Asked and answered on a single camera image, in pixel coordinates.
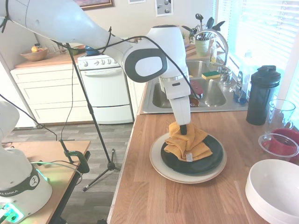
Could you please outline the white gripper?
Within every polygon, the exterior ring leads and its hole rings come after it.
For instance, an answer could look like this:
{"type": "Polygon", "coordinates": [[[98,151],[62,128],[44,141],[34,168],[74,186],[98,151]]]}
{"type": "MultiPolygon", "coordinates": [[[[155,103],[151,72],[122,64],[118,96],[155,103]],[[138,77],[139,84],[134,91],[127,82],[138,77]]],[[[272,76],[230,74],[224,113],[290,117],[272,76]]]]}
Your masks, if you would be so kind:
{"type": "Polygon", "coordinates": [[[190,100],[188,96],[170,99],[170,104],[178,125],[180,133],[187,135],[187,124],[191,122],[190,100]]]}

